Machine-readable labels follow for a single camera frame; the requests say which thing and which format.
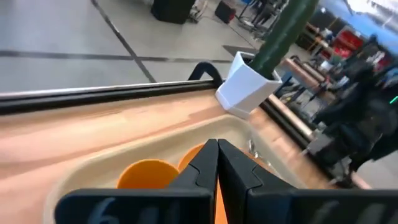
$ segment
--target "black machine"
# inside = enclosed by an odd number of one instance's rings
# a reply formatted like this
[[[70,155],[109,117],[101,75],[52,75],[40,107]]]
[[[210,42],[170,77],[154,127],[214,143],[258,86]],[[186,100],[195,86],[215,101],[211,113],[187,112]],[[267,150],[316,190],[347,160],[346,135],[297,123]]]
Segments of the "black machine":
[[[80,189],[57,224],[213,224],[217,177],[229,224],[398,223],[396,190],[299,190],[225,139],[209,139],[166,189]]]
[[[337,99],[319,111],[312,123],[327,128],[308,145],[307,152],[339,184],[351,187],[351,173],[368,160],[378,160],[398,149],[398,86],[386,85],[386,74],[398,61],[375,72],[357,54],[377,44],[375,36],[331,71],[348,81],[334,89]]]

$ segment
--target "floor line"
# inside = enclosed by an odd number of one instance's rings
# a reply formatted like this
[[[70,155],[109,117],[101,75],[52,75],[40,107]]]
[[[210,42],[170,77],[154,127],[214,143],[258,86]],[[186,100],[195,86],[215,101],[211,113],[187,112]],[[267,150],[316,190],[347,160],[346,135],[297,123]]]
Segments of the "floor line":
[[[127,55],[69,54],[69,53],[52,53],[52,52],[26,52],[18,50],[0,50],[0,57],[80,59],[80,60],[134,60],[132,56],[127,56]]]
[[[196,59],[196,58],[167,58],[167,57],[139,57],[143,62],[182,62],[182,63],[199,63],[199,62],[211,62],[211,63],[231,63],[232,60],[209,60],[209,59]]]
[[[101,8],[101,6],[98,4],[97,0],[91,0],[91,3],[94,5],[94,7],[98,10],[98,12],[101,14],[102,18],[105,20],[107,25],[111,28],[113,33],[116,35],[116,37],[119,39],[119,41],[123,44],[124,48],[129,52],[129,54],[133,57],[133,59],[136,61],[138,67],[142,70],[144,75],[148,78],[148,80],[151,83],[155,83],[156,80],[155,78],[150,74],[148,69],[145,67],[145,65],[142,63],[141,59],[137,56],[137,54],[132,50],[130,45],[127,43],[125,38],[120,34],[116,26],[111,22],[111,19],[106,15],[105,11]]]

